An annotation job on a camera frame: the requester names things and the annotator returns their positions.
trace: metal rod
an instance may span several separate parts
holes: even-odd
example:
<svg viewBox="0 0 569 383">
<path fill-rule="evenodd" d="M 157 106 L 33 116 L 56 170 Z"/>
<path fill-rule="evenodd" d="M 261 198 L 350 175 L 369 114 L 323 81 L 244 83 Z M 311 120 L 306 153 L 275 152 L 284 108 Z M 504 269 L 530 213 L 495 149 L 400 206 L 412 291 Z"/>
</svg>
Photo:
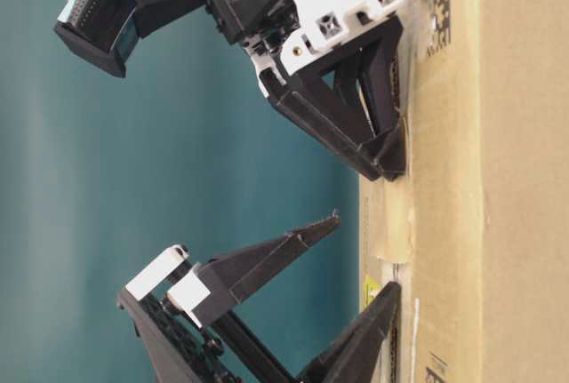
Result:
<svg viewBox="0 0 569 383">
<path fill-rule="evenodd" d="M 260 383 L 296 382 L 233 311 L 218 319 L 212 328 Z"/>
</svg>

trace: cardboard surface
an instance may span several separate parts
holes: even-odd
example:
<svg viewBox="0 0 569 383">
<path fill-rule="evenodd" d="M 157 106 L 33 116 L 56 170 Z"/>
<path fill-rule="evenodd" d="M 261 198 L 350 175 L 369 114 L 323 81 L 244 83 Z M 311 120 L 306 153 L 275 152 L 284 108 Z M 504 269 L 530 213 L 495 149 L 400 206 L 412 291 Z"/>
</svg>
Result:
<svg viewBox="0 0 569 383">
<path fill-rule="evenodd" d="M 404 287 L 398 381 L 566 381 L 566 0 L 408 1 L 409 172 L 360 182 L 362 281 Z"/>
</svg>

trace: teal wall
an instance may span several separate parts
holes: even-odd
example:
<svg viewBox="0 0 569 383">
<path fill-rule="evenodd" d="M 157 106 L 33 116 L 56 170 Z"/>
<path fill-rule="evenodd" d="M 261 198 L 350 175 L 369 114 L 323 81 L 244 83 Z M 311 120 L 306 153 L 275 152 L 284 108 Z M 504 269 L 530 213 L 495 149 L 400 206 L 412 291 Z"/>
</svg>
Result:
<svg viewBox="0 0 569 383">
<path fill-rule="evenodd" d="M 357 312 L 356 174 L 270 108 L 203 11 L 140 43 L 117 80 L 53 34 L 63 5 L 0 0 L 0 380 L 154 381 L 115 307 L 142 266 L 338 208 L 337 234 L 238 309 L 298 371 Z"/>
</svg>

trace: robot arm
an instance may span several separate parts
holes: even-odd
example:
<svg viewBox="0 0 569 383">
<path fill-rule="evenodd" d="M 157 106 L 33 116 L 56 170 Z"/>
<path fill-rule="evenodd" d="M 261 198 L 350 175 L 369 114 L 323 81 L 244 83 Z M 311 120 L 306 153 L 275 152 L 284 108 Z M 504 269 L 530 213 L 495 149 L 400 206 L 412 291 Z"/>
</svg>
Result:
<svg viewBox="0 0 569 383">
<path fill-rule="evenodd" d="M 404 0 L 68 0 L 55 30 L 124 77 L 139 38 L 204 6 L 275 110 L 370 180 L 405 171 L 391 69 Z"/>
<path fill-rule="evenodd" d="M 133 319 L 157 381 L 242 381 L 220 361 L 225 342 L 260 383 L 369 383 L 381 342 L 397 315 L 400 287 L 396 283 L 388 284 L 296 378 L 232 310 L 339 224 L 333 215 L 203 266 L 190 265 L 188 253 L 179 245 L 154 259 L 120 292 L 118 303 Z M 153 291 L 163 281 L 171 286 L 159 299 Z"/>
</svg>

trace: gripper jaw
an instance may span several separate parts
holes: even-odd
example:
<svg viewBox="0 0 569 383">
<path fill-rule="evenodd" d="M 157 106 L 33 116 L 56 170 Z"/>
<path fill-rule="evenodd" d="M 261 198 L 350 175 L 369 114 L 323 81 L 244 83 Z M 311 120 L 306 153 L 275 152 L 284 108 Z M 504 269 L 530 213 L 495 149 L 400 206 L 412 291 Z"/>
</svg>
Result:
<svg viewBox="0 0 569 383">
<path fill-rule="evenodd" d="M 275 240 L 218 256 L 204 266 L 192 267 L 180 245 L 154 259 L 119 293 L 118 303 L 133 319 L 158 382 L 241 382 L 220 360 L 225 342 L 260 383 L 368 383 L 381 343 L 397 316 L 398 284 L 386 285 L 296 378 L 232 310 L 339 224 L 334 213 Z M 159 300 L 152 291 L 164 281 L 172 288 Z"/>
<path fill-rule="evenodd" d="M 251 297 L 340 223 L 340 217 L 333 214 L 277 239 L 210 260 L 196 271 L 197 277 L 212 287 L 212 295 L 193 310 L 197 319 L 203 325 L 215 322 L 219 316 Z"/>
<path fill-rule="evenodd" d="M 392 17 L 290 76 L 278 60 L 277 70 L 260 72 L 268 101 L 366 178 L 393 180 L 406 167 L 390 76 L 402 34 L 401 22 Z M 325 81 L 329 74 L 333 85 Z"/>
<path fill-rule="evenodd" d="M 372 304 L 299 375 L 304 383 L 369 383 L 383 341 L 397 317 L 398 283 L 388 283 Z"/>
</svg>

